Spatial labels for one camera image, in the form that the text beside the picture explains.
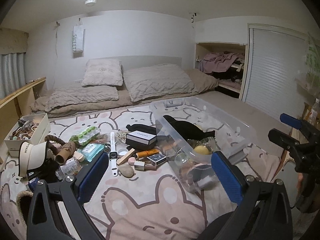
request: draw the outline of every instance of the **gray curtain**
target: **gray curtain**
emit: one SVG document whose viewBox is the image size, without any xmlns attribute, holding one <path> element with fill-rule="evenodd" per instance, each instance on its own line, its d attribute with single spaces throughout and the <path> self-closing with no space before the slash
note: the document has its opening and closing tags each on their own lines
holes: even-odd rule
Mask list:
<svg viewBox="0 0 320 240">
<path fill-rule="evenodd" d="M 26 84 L 25 53 L 0 55 L 0 99 Z"/>
</svg>

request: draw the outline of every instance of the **white bag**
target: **white bag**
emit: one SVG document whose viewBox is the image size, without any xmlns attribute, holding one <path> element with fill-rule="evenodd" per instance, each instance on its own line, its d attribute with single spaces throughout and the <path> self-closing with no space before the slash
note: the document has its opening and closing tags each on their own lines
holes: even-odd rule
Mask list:
<svg viewBox="0 0 320 240">
<path fill-rule="evenodd" d="M 72 51 L 73 53 L 83 52 L 83 25 L 73 27 Z"/>
</svg>

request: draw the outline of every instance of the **metal screw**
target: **metal screw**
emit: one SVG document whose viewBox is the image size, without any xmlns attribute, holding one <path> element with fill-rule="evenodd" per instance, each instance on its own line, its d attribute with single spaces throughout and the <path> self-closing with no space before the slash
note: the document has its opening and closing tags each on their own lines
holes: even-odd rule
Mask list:
<svg viewBox="0 0 320 240">
<path fill-rule="evenodd" d="M 253 181 L 255 180 L 255 178 L 254 178 L 254 176 L 252 176 L 252 175 L 247 175 L 247 176 L 245 176 L 245 180 L 246 180 L 247 182 L 253 182 Z"/>
<path fill-rule="evenodd" d="M 67 182 L 73 182 L 74 179 L 75 179 L 75 176 L 72 176 L 72 175 L 66 177 Z"/>
<path fill-rule="evenodd" d="M 283 185 L 283 181 L 281 179 L 276 179 L 276 184 L 281 186 Z"/>
<path fill-rule="evenodd" d="M 44 184 L 44 180 L 43 179 L 41 179 L 41 180 L 39 180 L 38 182 L 37 182 L 37 185 L 38 186 L 41 186 L 41 185 L 43 185 Z"/>
</svg>

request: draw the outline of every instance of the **headboard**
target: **headboard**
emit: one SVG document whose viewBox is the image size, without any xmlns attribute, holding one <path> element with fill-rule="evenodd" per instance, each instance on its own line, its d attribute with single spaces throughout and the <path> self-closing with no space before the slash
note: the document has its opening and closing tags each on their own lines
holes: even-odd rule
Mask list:
<svg viewBox="0 0 320 240">
<path fill-rule="evenodd" d="M 181 57 L 167 56 L 118 56 L 104 57 L 103 59 L 116 58 L 121 61 L 122 71 L 133 68 L 150 67 L 159 64 L 175 64 L 181 67 Z"/>
</svg>

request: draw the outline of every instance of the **clear plastic bin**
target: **clear plastic bin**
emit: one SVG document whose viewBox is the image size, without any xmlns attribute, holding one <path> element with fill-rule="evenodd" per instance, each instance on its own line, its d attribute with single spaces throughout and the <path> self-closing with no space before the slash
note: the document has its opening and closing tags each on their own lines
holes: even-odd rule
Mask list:
<svg viewBox="0 0 320 240">
<path fill-rule="evenodd" d="M 156 101 L 150 109 L 156 119 L 157 145 L 189 192 L 211 188 L 218 181 L 211 168 L 211 155 L 196 153 L 164 115 L 191 122 L 205 132 L 215 130 L 217 144 L 227 158 L 247 147 L 256 136 L 252 127 L 196 97 Z"/>
</svg>

